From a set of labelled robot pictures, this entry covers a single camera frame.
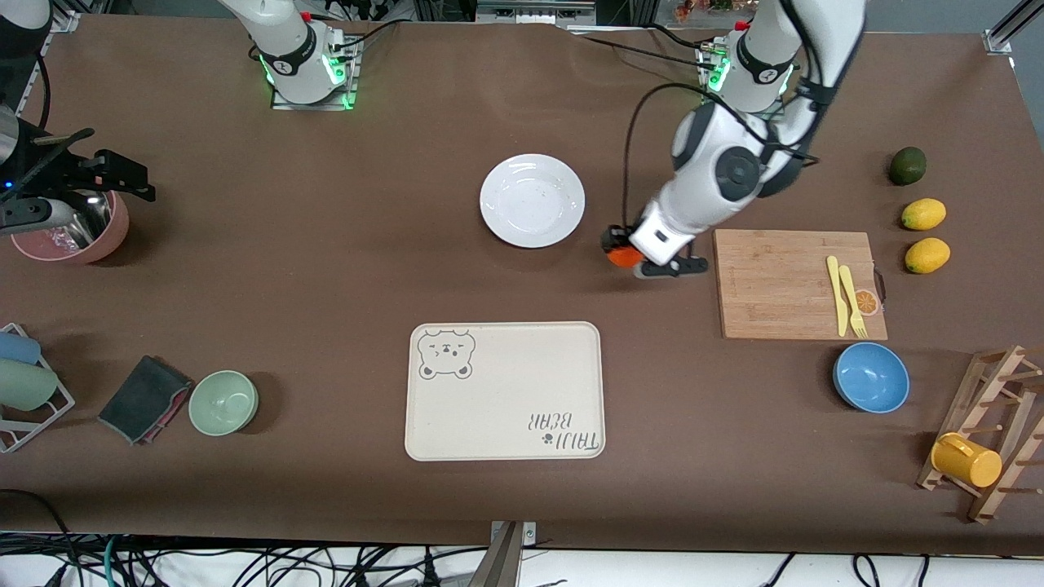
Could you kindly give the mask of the yellow mug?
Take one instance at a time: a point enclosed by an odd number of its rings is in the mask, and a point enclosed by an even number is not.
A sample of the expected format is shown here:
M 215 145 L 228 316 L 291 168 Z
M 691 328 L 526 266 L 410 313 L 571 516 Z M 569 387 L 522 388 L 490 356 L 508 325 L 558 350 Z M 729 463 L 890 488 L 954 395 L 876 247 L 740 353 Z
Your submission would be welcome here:
M 943 475 L 976 489 L 991 486 L 1002 476 L 1002 457 L 958 432 L 939 437 L 930 450 L 929 461 Z

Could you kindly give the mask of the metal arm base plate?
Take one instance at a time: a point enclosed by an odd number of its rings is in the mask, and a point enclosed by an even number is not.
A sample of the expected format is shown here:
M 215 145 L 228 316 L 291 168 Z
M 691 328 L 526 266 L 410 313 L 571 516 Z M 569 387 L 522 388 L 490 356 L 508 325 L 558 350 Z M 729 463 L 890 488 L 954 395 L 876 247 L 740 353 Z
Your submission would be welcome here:
M 699 73 L 699 83 L 712 94 L 723 98 L 727 105 L 750 114 L 761 114 L 772 107 L 782 104 L 782 96 L 793 74 L 794 64 L 772 83 L 758 83 L 742 64 L 732 60 L 731 38 L 718 36 L 701 42 L 695 49 L 698 64 L 707 68 Z
M 325 88 L 330 92 L 310 103 L 295 103 L 284 96 L 276 85 L 275 75 L 266 70 L 266 83 L 271 89 L 272 110 L 342 112 L 354 110 L 361 83 L 363 45 L 335 50 L 321 57 Z

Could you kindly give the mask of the pale green bowl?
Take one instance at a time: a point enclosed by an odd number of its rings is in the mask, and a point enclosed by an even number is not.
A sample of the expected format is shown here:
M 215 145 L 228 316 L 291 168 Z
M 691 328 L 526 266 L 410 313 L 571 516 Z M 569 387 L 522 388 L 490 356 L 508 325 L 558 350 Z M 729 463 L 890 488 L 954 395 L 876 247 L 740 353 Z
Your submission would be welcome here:
M 250 377 L 224 370 L 201 379 L 189 398 L 192 426 L 208 437 L 234 435 L 250 424 L 259 406 L 259 395 Z

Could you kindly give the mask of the green avocado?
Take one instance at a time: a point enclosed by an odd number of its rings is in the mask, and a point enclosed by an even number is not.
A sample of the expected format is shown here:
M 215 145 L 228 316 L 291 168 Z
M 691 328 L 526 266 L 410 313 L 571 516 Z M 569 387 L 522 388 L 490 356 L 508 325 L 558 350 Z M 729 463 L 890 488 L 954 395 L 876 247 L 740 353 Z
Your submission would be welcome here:
M 887 177 L 892 185 L 907 186 L 927 174 L 927 157 L 917 146 L 899 149 L 891 158 Z

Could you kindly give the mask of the wooden peg rack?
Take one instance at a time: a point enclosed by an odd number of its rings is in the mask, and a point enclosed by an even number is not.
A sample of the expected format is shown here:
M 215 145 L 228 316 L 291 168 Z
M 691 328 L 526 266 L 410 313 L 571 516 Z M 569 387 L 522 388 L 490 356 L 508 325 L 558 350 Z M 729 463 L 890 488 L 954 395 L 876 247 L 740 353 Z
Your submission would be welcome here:
M 943 475 L 929 461 L 935 442 L 918 476 L 921 489 L 950 486 L 966 492 L 970 523 L 991 523 L 1007 498 L 1044 497 L 1044 367 L 1033 363 L 1029 354 L 1011 346 L 974 355 L 935 438 L 958 432 L 996 451 L 1003 460 L 1002 476 L 976 489 Z

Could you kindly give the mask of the cream bear print tray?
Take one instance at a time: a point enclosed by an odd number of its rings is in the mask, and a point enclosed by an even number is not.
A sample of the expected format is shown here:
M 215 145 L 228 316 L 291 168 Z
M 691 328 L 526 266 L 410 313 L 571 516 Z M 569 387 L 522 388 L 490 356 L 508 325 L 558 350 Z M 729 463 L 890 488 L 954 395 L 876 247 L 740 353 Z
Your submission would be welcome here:
M 579 460 L 606 443 L 593 324 L 421 324 L 411 334 L 404 448 L 413 460 Z

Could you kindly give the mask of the pale green cup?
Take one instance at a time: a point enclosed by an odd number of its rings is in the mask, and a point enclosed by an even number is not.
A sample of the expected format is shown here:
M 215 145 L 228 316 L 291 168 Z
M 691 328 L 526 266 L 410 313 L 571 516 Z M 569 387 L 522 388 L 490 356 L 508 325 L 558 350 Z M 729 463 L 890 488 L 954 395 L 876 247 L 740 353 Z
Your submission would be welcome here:
M 30 412 L 40 408 L 60 389 L 55 372 L 35 363 L 0 358 L 0 405 Z

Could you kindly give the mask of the metal scoop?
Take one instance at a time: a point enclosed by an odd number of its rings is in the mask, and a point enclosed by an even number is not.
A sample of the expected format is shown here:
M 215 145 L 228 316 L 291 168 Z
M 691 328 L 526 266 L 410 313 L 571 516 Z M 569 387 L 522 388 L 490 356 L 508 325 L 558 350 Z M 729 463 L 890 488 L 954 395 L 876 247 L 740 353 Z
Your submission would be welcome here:
M 57 244 L 70 250 L 93 245 L 108 227 L 112 212 L 100 191 L 77 190 L 50 198 L 52 218 L 63 224 L 55 229 Z

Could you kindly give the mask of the wooden cutting board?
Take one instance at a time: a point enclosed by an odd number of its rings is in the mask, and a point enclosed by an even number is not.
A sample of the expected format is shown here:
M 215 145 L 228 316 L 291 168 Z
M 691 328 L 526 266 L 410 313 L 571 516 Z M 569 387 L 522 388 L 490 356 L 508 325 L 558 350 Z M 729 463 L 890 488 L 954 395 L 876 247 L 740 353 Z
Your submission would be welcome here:
M 883 294 L 865 232 L 714 231 L 723 337 L 838 342 L 825 258 L 850 268 L 855 289 Z M 883 311 L 864 316 L 869 339 L 887 341 Z

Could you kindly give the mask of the dark grey folded cloth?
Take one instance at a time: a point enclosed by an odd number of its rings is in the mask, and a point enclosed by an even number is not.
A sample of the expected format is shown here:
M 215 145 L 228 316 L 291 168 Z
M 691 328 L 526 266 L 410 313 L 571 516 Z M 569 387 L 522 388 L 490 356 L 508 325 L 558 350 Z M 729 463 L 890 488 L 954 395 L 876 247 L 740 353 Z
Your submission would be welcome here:
M 97 419 L 130 445 L 141 445 L 138 439 L 153 426 L 171 397 L 188 382 L 193 380 L 161 358 L 143 356 Z

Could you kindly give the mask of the yellow plastic knife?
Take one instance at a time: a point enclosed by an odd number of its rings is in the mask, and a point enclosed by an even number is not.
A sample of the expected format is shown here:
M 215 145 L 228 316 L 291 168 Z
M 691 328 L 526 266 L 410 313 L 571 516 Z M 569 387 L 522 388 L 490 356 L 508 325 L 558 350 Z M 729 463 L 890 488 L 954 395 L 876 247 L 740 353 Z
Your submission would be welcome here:
M 827 265 L 831 283 L 836 320 L 838 320 L 838 336 L 845 338 L 847 336 L 847 328 L 849 328 L 849 307 L 847 307 L 845 296 L 843 296 L 838 258 L 832 255 L 828 256 L 825 258 L 825 265 Z

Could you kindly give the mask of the yellow plastic fork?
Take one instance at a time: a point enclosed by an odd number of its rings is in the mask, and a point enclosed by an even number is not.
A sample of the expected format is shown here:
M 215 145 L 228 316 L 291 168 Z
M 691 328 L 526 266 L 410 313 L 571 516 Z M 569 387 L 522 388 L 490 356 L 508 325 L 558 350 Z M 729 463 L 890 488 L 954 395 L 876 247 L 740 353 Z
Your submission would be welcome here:
M 852 280 L 851 271 L 847 265 L 840 265 L 839 267 L 839 278 L 843 282 L 843 290 L 847 296 L 847 307 L 849 307 L 851 313 L 849 316 L 849 324 L 855 337 L 859 339 L 868 339 L 868 331 L 865 327 L 864 316 L 862 316 L 859 311 L 858 300 L 856 296 L 856 289 Z

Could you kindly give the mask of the white round plate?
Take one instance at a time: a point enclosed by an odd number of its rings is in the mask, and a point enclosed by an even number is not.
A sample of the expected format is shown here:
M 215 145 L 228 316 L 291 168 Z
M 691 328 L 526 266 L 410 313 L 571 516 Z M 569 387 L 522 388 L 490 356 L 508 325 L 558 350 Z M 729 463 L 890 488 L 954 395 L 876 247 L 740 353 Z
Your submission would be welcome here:
M 586 190 L 555 157 L 518 155 L 496 164 L 480 189 L 480 212 L 508 245 L 548 248 L 570 237 L 584 217 Z

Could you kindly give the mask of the yellow lemon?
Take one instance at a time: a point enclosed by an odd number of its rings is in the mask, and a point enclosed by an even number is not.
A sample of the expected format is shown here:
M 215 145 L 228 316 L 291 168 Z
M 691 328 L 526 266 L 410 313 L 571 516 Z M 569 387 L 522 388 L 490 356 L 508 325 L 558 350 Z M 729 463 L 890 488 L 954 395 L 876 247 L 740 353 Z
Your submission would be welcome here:
M 951 257 L 951 249 L 946 241 L 935 237 L 921 239 L 909 246 L 904 255 L 904 267 L 911 274 L 926 275 L 940 271 Z
M 929 231 L 943 224 L 947 216 L 947 208 L 943 201 L 935 198 L 920 198 L 909 203 L 901 212 L 900 224 L 910 231 Z

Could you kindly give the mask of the silver aluminium frame rail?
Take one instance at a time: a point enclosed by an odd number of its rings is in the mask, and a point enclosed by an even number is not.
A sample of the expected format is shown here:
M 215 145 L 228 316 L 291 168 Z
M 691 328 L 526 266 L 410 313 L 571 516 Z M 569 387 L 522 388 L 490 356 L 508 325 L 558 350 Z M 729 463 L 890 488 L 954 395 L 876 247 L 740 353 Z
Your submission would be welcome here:
M 475 0 L 475 22 L 481 24 L 552 24 L 596 26 L 595 0 Z

